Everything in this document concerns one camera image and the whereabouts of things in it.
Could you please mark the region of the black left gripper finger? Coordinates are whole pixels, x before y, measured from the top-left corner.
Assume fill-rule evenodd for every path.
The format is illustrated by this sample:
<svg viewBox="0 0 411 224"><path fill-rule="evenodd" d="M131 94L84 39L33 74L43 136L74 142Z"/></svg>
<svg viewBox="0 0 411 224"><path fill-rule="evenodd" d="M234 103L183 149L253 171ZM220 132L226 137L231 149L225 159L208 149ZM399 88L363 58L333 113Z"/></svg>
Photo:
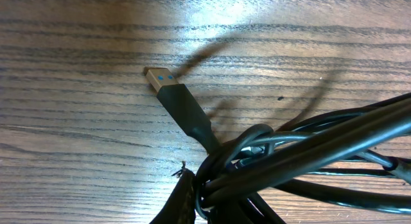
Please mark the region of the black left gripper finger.
<svg viewBox="0 0 411 224"><path fill-rule="evenodd" d="M177 175L180 175L177 185L150 224L195 223L195 174L184 168Z"/></svg>

